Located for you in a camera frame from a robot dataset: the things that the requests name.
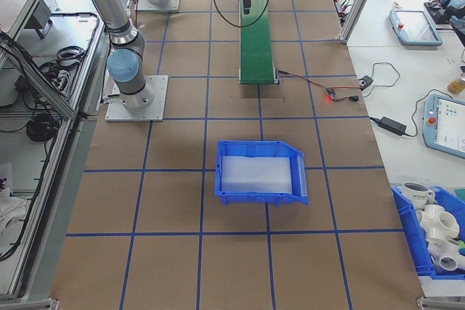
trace green conveyor belt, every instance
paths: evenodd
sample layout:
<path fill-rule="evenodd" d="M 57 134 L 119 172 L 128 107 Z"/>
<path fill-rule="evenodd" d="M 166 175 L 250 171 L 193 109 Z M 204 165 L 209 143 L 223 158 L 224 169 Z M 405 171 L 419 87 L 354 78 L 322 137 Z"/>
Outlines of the green conveyor belt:
<path fill-rule="evenodd" d="M 250 14 L 240 8 L 240 23 L 255 21 L 267 0 L 252 0 Z M 240 30 L 240 83 L 276 83 L 273 65 L 268 11 L 250 27 Z"/>

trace white foam block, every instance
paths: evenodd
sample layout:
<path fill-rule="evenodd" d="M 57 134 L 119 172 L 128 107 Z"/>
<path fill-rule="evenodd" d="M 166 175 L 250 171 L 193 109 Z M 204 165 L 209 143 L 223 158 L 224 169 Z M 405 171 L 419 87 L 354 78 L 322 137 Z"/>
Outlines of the white foam block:
<path fill-rule="evenodd" d="M 223 156 L 221 190 L 292 194 L 289 158 Z"/>

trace touchscreen display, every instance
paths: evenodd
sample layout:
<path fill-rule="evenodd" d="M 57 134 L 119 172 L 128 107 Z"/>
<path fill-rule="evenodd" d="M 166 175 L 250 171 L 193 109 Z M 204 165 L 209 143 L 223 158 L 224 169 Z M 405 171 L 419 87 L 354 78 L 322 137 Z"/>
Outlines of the touchscreen display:
<path fill-rule="evenodd" d="M 411 41 L 437 40 L 423 12 L 397 11 L 397 16 L 404 25 L 403 30 Z"/>
<path fill-rule="evenodd" d="M 436 144 L 465 152 L 465 105 L 438 100 Z"/>

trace person's hand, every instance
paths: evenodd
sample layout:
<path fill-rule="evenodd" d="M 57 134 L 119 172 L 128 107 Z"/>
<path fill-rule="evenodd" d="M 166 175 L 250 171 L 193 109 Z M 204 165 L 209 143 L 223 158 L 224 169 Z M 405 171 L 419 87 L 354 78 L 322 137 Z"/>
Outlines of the person's hand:
<path fill-rule="evenodd" d="M 440 0 L 429 0 L 429 8 L 433 10 L 441 10 L 442 5 Z"/>

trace yellow object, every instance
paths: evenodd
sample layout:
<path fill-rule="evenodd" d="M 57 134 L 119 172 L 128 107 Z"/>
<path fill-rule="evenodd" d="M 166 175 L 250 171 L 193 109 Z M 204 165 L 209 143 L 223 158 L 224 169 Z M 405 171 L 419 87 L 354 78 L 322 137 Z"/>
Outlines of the yellow object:
<path fill-rule="evenodd" d="M 465 89 L 465 74 L 462 73 L 460 78 L 454 79 L 448 84 L 448 91 L 451 94 L 460 94 Z"/>

